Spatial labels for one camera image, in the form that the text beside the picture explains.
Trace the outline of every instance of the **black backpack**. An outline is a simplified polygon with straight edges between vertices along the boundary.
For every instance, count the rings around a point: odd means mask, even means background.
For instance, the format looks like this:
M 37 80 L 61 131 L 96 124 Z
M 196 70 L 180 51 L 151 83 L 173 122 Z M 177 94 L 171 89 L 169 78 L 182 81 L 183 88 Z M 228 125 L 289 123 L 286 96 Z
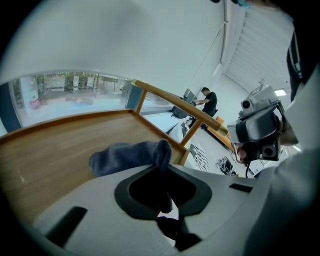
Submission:
M 196 103 L 195 102 L 191 102 L 190 103 L 191 105 L 193 105 L 194 107 L 196 106 Z M 186 118 L 187 116 L 189 116 L 188 113 L 184 112 L 183 110 L 181 110 L 180 108 L 178 108 L 177 106 L 174 106 L 172 108 L 172 117 L 176 117 L 176 118 L 179 118 L 179 119 L 184 119 Z

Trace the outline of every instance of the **gray camera device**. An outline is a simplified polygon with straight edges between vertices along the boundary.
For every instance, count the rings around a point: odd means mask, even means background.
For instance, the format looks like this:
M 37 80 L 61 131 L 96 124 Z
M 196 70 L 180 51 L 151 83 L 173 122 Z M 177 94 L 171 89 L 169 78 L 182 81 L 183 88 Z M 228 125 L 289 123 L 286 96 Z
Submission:
M 283 106 L 272 86 L 262 84 L 257 87 L 241 102 L 241 107 L 238 120 L 228 125 L 228 131 L 233 143 L 244 144 L 245 163 L 257 159 L 278 161 L 279 118 L 274 111 L 278 109 L 284 123 L 286 120 Z

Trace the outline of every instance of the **gray cloth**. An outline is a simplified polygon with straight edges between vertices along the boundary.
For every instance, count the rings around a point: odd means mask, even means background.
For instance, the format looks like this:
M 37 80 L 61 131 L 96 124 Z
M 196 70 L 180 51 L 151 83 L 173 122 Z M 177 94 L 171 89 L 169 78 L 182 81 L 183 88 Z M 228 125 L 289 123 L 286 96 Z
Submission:
M 94 153 L 89 165 L 96 177 L 114 174 L 130 168 L 154 164 L 165 173 L 171 159 L 167 140 L 144 141 L 138 144 L 115 143 L 101 152 Z

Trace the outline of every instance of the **black t-shirt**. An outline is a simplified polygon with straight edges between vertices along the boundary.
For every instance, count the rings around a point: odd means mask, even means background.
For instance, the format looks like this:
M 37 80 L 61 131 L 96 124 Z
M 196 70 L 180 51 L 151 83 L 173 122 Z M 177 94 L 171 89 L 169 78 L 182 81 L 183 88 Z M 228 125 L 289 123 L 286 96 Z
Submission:
M 204 108 L 202 111 L 209 114 L 209 115 L 213 115 L 215 113 L 217 102 L 218 102 L 217 95 L 212 91 L 205 98 L 208 99 L 209 102 L 204 104 Z
M 318 33 L 318 1 L 294 2 L 273 0 L 293 19 L 294 33 L 287 53 L 287 66 L 290 74 L 291 100 L 294 99 L 301 83 L 305 84 L 320 60 Z

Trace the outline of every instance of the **wooden railing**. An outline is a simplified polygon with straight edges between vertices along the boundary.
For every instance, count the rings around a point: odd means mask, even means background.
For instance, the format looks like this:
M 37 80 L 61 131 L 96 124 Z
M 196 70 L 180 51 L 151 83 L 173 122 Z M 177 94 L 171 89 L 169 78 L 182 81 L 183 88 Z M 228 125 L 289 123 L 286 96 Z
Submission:
M 191 137 L 196 133 L 197 129 L 202 125 L 205 124 L 212 128 L 214 131 L 219 132 L 223 136 L 228 134 L 228 129 L 223 124 L 219 123 L 218 121 L 214 120 L 211 116 L 207 115 L 206 113 L 202 112 L 200 109 L 192 106 L 191 104 L 185 102 L 184 100 L 164 91 L 157 87 L 154 87 L 148 83 L 142 82 L 140 80 L 132 80 L 132 85 L 139 87 L 142 89 L 142 94 L 136 109 L 136 113 L 140 113 L 141 108 L 143 106 L 144 100 L 146 98 L 147 92 L 150 92 L 154 95 L 159 96 L 160 98 L 170 102 L 171 104 L 177 106 L 179 109 L 185 111 L 189 115 L 196 118 L 195 123 L 190 128 L 189 132 L 185 135 L 185 137 L 181 141 L 181 145 L 185 146 Z

